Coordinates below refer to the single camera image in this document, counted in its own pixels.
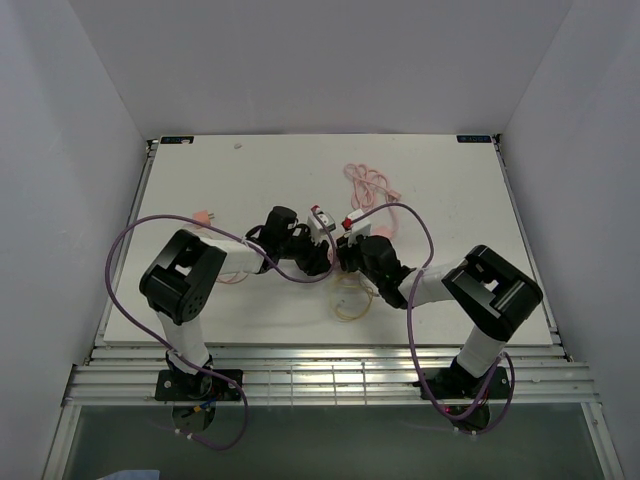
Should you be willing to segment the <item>pink charger plug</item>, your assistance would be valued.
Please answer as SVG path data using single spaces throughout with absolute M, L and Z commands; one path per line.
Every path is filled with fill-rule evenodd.
M 213 224 L 213 220 L 215 219 L 215 214 L 208 210 L 201 210 L 194 213 L 192 215 L 192 219 L 199 223 L 211 226 Z

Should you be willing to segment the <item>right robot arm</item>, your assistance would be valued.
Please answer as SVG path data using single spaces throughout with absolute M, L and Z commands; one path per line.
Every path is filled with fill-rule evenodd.
M 459 262 L 421 270 L 402 264 L 379 235 L 341 238 L 337 256 L 342 270 L 364 275 L 393 308 L 455 301 L 471 319 L 460 353 L 430 381 L 435 393 L 474 397 L 483 390 L 492 364 L 543 300 L 533 279 L 485 245 Z

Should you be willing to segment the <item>pink power strip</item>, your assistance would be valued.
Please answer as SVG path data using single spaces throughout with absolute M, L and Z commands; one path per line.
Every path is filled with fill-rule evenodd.
M 391 240 L 394 236 L 395 236 L 395 231 L 392 230 L 390 227 L 387 226 L 379 226 L 379 227 L 375 227 L 372 231 L 371 231 L 372 235 L 377 235 L 377 236 L 382 236 L 385 238 L 388 238 L 389 240 Z M 333 260 L 333 250 L 331 248 L 328 249 L 327 252 L 327 259 L 329 261 Z

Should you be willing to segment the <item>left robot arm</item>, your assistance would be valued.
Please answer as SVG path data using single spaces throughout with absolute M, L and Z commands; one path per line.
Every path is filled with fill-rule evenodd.
M 210 354 L 199 315 L 220 276 L 267 272 L 281 260 L 292 260 L 305 275 L 332 269 L 329 259 L 334 219 L 315 207 L 300 224 L 297 214 L 275 206 L 264 224 L 239 241 L 205 238 L 180 229 L 143 274 L 139 290 L 161 321 L 171 345 L 168 364 L 179 371 L 178 388 L 190 399 L 205 397 L 212 376 L 203 369 Z

